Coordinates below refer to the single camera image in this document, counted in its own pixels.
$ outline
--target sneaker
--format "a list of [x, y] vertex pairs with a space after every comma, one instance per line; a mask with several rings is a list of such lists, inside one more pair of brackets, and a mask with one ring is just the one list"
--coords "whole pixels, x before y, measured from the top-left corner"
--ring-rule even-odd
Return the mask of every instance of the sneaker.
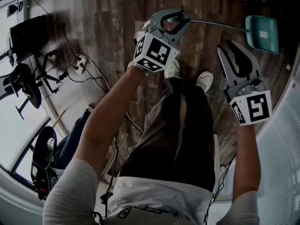
[[165, 69], [165, 78], [179, 77], [180, 65], [177, 59], [174, 59]]
[[91, 104], [88, 105], [88, 107], [86, 108], [87, 111], [89, 111], [90, 113], [92, 113], [92, 111], [94, 110], [93, 106]]
[[208, 89], [210, 89], [213, 78], [214, 78], [214, 75], [211, 72], [209, 72], [209, 71], [203, 72], [198, 77], [196, 86], [201, 87], [203, 89], [204, 93], [206, 93], [208, 91]]

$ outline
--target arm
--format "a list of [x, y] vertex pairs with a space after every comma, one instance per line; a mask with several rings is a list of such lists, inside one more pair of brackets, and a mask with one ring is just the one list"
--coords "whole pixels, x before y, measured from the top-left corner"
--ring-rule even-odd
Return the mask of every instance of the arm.
[[89, 163], [96, 171], [98, 178], [101, 176], [109, 145], [144, 76], [145, 73], [138, 67], [129, 67], [96, 106], [84, 126], [74, 158]]
[[238, 125], [238, 147], [233, 179], [234, 202], [249, 191], [257, 191], [261, 181], [261, 167], [254, 125]]

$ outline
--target sleeve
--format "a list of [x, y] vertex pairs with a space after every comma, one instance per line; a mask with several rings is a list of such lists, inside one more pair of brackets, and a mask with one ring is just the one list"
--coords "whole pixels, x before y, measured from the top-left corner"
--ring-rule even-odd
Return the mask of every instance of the sleeve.
[[98, 177], [85, 161], [72, 159], [47, 197], [44, 225], [94, 225]]
[[217, 225], [258, 225], [257, 192], [247, 192], [238, 197]]

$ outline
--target cable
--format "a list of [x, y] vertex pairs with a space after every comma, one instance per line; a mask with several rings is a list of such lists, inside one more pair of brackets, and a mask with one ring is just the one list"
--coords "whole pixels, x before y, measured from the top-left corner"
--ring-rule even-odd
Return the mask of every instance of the cable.
[[89, 78], [87, 78], [87, 79], [85, 79], [85, 80], [83, 80], [83, 81], [77, 81], [77, 80], [74, 80], [73, 78], [71, 78], [70, 77], [70, 74], [68, 73], [68, 68], [70, 67], [70, 66], [73, 66], [74, 67], [74, 65], [69, 65], [68, 67], [67, 67], [67, 69], [66, 69], [66, 73], [67, 73], [67, 76], [68, 76], [68, 78], [71, 80], [71, 81], [73, 81], [73, 82], [75, 82], [75, 83], [83, 83], [83, 82], [85, 82], [85, 81], [87, 81], [87, 80], [89, 80], [89, 79], [92, 79], [92, 80], [94, 80], [95, 82], [96, 82], [96, 84], [105, 92], [105, 93], [107, 93], [107, 90], [105, 90], [97, 81], [96, 81], [96, 79], [99, 79], [99, 78], [102, 78], [102, 77], [94, 77], [86, 68], [84, 68], [84, 67], [82, 67], [84, 70], [86, 70], [88, 73], [89, 73], [89, 75], [90, 75], [90, 77]]
[[[106, 86], [108, 87], [109, 90], [111, 90], [111, 87], [109, 86], [108, 84], [108, 81], [106, 80], [106, 78], [104, 77], [104, 75], [102, 74], [102, 72], [99, 70], [99, 68], [97, 67], [96, 63], [87, 55], [85, 54], [82, 54], [82, 53], [78, 53], [76, 54], [76, 56], [84, 56], [86, 59], [88, 59], [89, 61], [91, 61], [91, 63], [93, 64], [93, 66], [95, 67], [95, 69], [100, 73], [100, 75], [103, 77], [103, 80], [106, 84]], [[140, 130], [142, 133], [144, 133], [144, 131], [131, 119], [131, 117], [129, 116], [129, 113], [126, 112], [126, 115], [128, 116], [128, 119], [129, 121], [134, 125], [134, 127], [137, 129], [137, 130]]]
[[[59, 89], [61, 86], [59, 86], [58, 88], [54, 89], [54, 90], [53, 90], [53, 93], [56, 93], [56, 92], [58, 91], [58, 89]], [[42, 98], [42, 99], [35, 99], [35, 98], [33, 98], [33, 99], [36, 100], [36, 101], [42, 101], [42, 100], [44, 100], [44, 99], [50, 97], [53, 93], [51, 93], [50, 95], [48, 95], [48, 96], [46, 96], [46, 97], [44, 97], [44, 98]]]
[[235, 158], [236, 156], [236, 153], [234, 154], [234, 156], [231, 158], [230, 162], [226, 165], [226, 169], [224, 170], [224, 172], [222, 173], [222, 175], [220, 176], [220, 179], [219, 179], [219, 183], [218, 183], [218, 188], [216, 190], [216, 193], [212, 193], [211, 195], [211, 198], [210, 198], [210, 203], [207, 207], [207, 210], [206, 210], [206, 214], [204, 216], [204, 221], [203, 221], [203, 224], [205, 223], [205, 225], [207, 225], [207, 218], [208, 218], [208, 214], [209, 214], [209, 210], [210, 210], [210, 206], [215, 202], [215, 200], [217, 199], [220, 191], [224, 188], [225, 184], [224, 184], [224, 179], [226, 177], [226, 175], [228, 174], [228, 171], [229, 171], [229, 168], [230, 168], [230, 165], [231, 163], [233, 162], [233, 159]]
[[61, 25], [61, 27], [59, 27], [59, 25], [57, 24], [57, 22], [55, 21], [55, 19], [46, 11], [46, 9], [44, 9], [43, 8], [43, 6], [42, 5], [40, 5], [36, 0], [34, 0], [35, 1], [35, 3], [36, 4], [38, 4], [47, 14], [48, 14], [48, 16], [52, 19], [52, 21], [54, 22], [54, 24], [55, 24], [55, 26], [59, 29], [59, 28], [61, 28], [61, 30], [62, 30], [62, 33], [63, 33], [63, 35], [64, 35], [64, 37], [65, 37], [65, 39], [66, 39], [66, 41], [67, 41], [67, 44], [68, 44], [68, 46], [69, 46], [69, 49], [70, 49], [70, 51], [71, 51], [71, 53], [73, 54], [73, 56], [74, 57], [76, 57], [75, 56], [75, 53], [73, 52], [73, 50], [72, 50], [72, 48], [71, 48], [71, 45], [70, 45], [70, 43], [69, 43], [69, 39], [68, 39], [68, 37], [66, 36], [66, 34], [65, 34], [65, 27], [66, 27], [66, 24], [65, 23], [63, 23], [62, 25]]
[[84, 66], [81, 66], [85, 71], [87, 71], [89, 73], [89, 75], [94, 79], [95, 83], [97, 83], [97, 85], [105, 92], [107, 93], [106, 90], [104, 90], [103, 87], [100, 86], [100, 84], [96, 81], [96, 79], [93, 77], [93, 75], [84, 67]]
[[101, 214], [94, 211], [94, 212], [93, 212], [93, 218], [94, 218], [94, 220], [95, 220], [95, 218], [96, 218], [97, 216], [99, 217], [99, 222], [98, 222], [98, 224], [101, 224], [101, 225], [104, 224], [103, 219], [102, 219], [103, 217], [101, 216]]
[[132, 151], [130, 151], [130, 149], [135, 149], [135, 148], [136, 148], [136, 146], [133, 146], [133, 147], [128, 148], [128, 153], [131, 154]]
[[114, 145], [115, 145], [115, 148], [116, 148], [116, 158], [114, 159], [112, 177], [111, 177], [111, 180], [109, 182], [108, 189], [106, 191], [105, 218], [107, 218], [107, 203], [108, 203], [108, 199], [109, 199], [109, 195], [110, 195], [110, 190], [111, 190], [111, 187], [112, 187], [112, 184], [113, 184], [113, 176], [114, 176], [114, 173], [116, 171], [117, 159], [118, 159], [118, 155], [119, 155], [119, 148], [118, 148], [118, 144], [117, 144], [118, 133], [119, 133], [119, 131], [117, 131], [117, 134], [116, 134], [115, 139], [114, 139]]

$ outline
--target power strip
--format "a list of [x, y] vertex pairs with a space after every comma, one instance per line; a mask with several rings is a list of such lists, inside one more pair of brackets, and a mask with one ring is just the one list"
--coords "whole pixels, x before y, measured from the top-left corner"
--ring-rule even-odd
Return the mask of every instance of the power strip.
[[79, 60], [77, 61], [77, 64], [76, 64], [76, 67], [78, 67], [77, 70], [75, 70], [75, 72], [78, 74], [78, 75], [81, 75], [84, 73], [84, 68], [86, 66], [86, 62], [87, 62], [87, 58], [85, 56], [82, 56], [82, 55], [79, 55]]

